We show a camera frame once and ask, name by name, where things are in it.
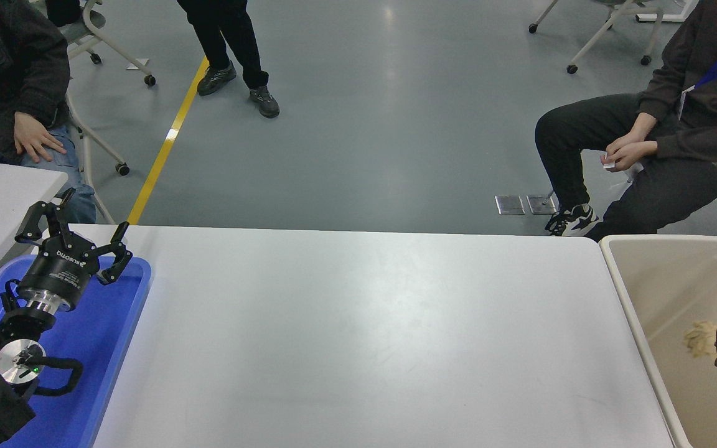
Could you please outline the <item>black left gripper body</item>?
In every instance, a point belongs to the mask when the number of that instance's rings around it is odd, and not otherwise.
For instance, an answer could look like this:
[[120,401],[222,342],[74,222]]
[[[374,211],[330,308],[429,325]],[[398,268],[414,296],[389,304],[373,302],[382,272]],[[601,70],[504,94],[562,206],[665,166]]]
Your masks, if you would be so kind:
[[83,257],[93,247],[84,238],[72,238],[71,242],[46,238],[18,284],[18,297],[27,301],[56,297],[59,310],[75,310],[91,276],[100,268],[97,258]]

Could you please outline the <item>person's left hand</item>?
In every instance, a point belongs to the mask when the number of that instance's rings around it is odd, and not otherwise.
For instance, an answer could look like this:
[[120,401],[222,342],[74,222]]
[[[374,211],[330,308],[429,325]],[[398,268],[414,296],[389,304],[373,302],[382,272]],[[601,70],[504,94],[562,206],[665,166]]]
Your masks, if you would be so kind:
[[611,159],[601,156],[601,164],[611,172],[625,171],[632,168],[637,162],[646,156],[657,153],[657,142],[648,140],[643,144],[630,144],[616,151]]
[[45,126],[31,114],[15,111],[14,145],[17,155],[31,159],[35,164],[54,161],[54,154],[65,155],[67,150],[60,140],[51,135]]

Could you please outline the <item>person's right hand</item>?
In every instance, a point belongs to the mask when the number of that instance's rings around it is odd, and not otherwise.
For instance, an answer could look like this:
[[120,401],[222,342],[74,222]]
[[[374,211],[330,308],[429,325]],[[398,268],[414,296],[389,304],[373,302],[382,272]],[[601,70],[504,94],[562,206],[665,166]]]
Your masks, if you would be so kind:
[[626,145],[643,144],[656,124],[657,118],[651,114],[643,113],[643,111],[638,113],[629,132],[615,139],[606,147],[606,158],[611,159],[616,151],[624,148]]

